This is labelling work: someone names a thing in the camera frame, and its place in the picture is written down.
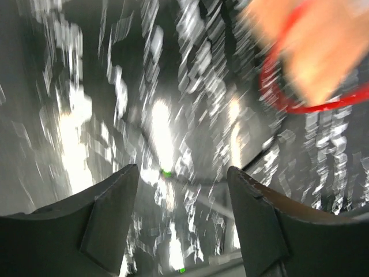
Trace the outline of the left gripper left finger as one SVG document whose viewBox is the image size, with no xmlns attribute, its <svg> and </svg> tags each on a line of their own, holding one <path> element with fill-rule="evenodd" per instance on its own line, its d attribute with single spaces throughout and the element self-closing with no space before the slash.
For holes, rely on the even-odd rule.
<svg viewBox="0 0 369 277">
<path fill-rule="evenodd" d="M 130 164 L 31 214 L 1 217 L 1 275 L 118 276 L 138 179 Z"/>
</svg>

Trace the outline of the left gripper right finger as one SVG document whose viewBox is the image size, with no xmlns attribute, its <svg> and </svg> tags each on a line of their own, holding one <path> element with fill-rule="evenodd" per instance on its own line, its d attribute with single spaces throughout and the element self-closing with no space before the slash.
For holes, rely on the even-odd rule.
<svg viewBox="0 0 369 277">
<path fill-rule="evenodd" d="M 368 207 L 330 214 L 237 167 L 227 182 L 247 276 L 368 275 Z"/>
</svg>

